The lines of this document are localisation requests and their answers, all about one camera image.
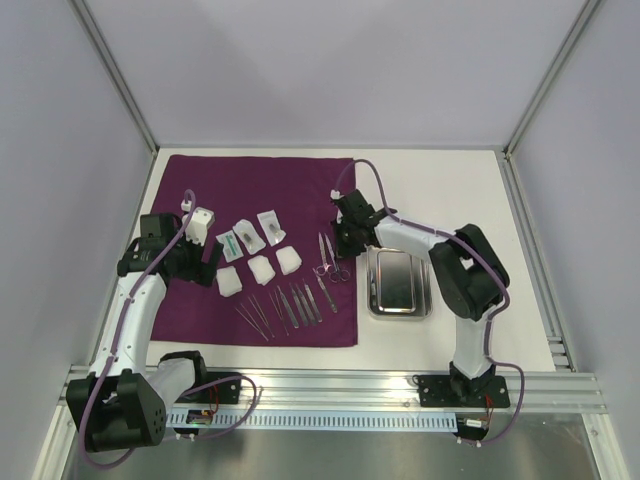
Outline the surgical scissors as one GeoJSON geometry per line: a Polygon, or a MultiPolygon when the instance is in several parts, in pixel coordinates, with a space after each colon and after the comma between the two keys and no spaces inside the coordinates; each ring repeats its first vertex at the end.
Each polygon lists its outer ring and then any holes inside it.
{"type": "Polygon", "coordinates": [[[329,272],[331,264],[329,263],[324,236],[322,233],[318,233],[318,246],[321,263],[314,269],[314,272],[318,276],[324,276],[329,272]]]}
{"type": "Polygon", "coordinates": [[[324,235],[325,245],[330,257],[329,278],[332,282],[346,282],[350,279],[350,272],[342,268],[337,261],[333,245],[327,234],[324,235]]]}

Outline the stainless steel tray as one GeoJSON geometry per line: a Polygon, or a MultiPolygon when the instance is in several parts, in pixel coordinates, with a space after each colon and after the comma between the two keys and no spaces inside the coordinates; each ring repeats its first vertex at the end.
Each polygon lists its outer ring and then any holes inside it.
{"type": "Polygon", "coordinates": [[[374,318],[422,321],[432,310],[429,265],[405,252],[367,251],[367,304],[374,318]]]}

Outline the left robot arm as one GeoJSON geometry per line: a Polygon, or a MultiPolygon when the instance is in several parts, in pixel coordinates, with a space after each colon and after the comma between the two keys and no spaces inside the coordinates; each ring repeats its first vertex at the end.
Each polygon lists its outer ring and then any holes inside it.
{"type": "Polygon", "coordinates": [[[209,287],[223,247],[204,254],[212,211],[146,214],[140,232],[117,263],[114,323],[89,374],[70,382],[66,402],[85,451],[105,452],[155,446],[165,434],[167,412],[182,395],[197,401],[209,389],[202,355],[164,355],[146,371],[151,334],[172,281],[209,287]]]}

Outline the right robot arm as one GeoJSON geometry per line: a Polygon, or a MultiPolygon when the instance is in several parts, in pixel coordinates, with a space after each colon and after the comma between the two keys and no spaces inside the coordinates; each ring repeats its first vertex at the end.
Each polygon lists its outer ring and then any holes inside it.
{"type": "Polygon", "coordinates": [[[370,247],[399,250],[431,265],[444,303],[456,320],[456,347],[449,366],[456,401],[475,404],[487,392],[496,366],[489,359],[489,319],[508,303],[508,273],[483,231],[467,224],[453,234],[376,210],[359,190],[331,192],[339,214],[331,222],[340,259],[370,247]]]}

